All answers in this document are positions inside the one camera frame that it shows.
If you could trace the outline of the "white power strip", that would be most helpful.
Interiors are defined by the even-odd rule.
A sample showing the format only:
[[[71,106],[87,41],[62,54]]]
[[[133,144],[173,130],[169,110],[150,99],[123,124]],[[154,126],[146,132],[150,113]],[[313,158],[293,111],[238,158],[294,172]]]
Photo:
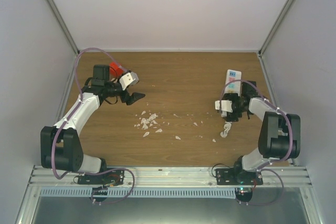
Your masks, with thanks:
[[[241,96],[241,83],[240,80],[242,76],[242,72],[238,70],[228,69],[226,73],[225,79],[225,87],[223,88],[220,100],[225,100],[225,94],[238,94]],[[227,112],[221,112],[221,117],[225,118],[227,116]]]

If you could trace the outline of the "red cube plug adapter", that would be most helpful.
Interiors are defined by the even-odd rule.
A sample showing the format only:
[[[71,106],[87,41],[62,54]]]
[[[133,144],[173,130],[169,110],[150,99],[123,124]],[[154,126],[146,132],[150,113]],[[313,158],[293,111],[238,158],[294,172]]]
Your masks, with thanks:
[[[123,68],[121,65],[116,62],[111,62],[109,64],[110,75],[114,78],[118,78],[127,72],[127,69]]]

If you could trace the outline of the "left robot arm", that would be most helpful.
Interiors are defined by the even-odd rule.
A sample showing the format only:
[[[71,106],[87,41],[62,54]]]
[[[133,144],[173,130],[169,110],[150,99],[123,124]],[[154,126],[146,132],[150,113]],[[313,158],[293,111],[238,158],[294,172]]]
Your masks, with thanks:
[[[126,105],[132,105],[145,97],[143,93],[129,93],[128,88],[139,82],[139,77],[131,70],[114,70],[108,65],[95,65],[93,74],[84,86],[79,88],[79,95],[71,107],[53,126],[46,126],[40,132],[41,164],[50,168],[57,179],[67,173],[90,174],[96,184],[103,184],[108,179],[103,158],[92,157],[83,152],[80,133],[93,115],[108,98],[115,98]]]

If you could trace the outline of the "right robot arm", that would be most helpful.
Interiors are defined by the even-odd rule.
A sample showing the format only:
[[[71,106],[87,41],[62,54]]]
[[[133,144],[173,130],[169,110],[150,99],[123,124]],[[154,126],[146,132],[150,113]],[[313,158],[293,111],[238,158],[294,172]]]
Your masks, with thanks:
[[[257,148],[239,157],[230,170],[237,184],[259,180],[261,170],[266,166],[299,156],[300,116],[286,113],[273,105],[258,90],[255,82],[229,79],[218,100],[217,110],[226,121],[224,133],[244,113],[255,115],[262,122]]]

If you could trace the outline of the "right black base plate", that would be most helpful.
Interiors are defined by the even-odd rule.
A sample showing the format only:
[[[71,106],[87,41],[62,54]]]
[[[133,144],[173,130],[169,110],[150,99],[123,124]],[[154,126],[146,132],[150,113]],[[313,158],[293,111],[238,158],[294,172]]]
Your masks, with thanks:
[[[246,172],[244,170],[235,173],[232,168],[217,168],[215,169],[215,176],[217,185],[263,185],[263,179],[259,178],[256,173]]]

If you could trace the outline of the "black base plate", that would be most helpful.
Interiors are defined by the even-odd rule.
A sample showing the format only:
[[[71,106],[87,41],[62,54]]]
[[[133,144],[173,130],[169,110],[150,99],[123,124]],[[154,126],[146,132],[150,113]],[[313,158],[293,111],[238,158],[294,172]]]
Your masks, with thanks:
[[[263,179],[259,178],[256,173],[246,172],[244,170],[235,173],[232,168],[217,168],[215,169],[215,176],[217,185],[263,185]]]
[[[124,171],[117,169],[103,175],[78,175],[73,182],[78,185],[93,185],[101,187],[113,187],[123,185]]]

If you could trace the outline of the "aluminium front rail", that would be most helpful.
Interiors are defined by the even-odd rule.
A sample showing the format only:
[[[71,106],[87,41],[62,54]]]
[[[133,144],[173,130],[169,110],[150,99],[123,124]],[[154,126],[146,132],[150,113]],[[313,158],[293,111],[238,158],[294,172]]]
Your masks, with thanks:
[[[146,188],[216,188],[216,179],[211,174],[210,167],[129,167],[135,175],[135,187]],[[261,187],[280,187],[279,178],[285,187],[312,187],[305,167],[287,166],[272,167],[271,171],[263,171]],[[76,174],[69,173],[63,179],[57,179],[50,169],[35,166],[28,181],[30,186],[77,186]]]

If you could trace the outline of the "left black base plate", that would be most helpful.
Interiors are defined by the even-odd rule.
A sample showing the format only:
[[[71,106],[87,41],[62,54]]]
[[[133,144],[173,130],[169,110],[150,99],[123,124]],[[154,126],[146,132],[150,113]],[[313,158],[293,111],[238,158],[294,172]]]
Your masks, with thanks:
[[[123,185],[124,171],[117,169],[103,175],[78,175],[73,182],[78,185],[93,185],[101,187],[113,187]]]

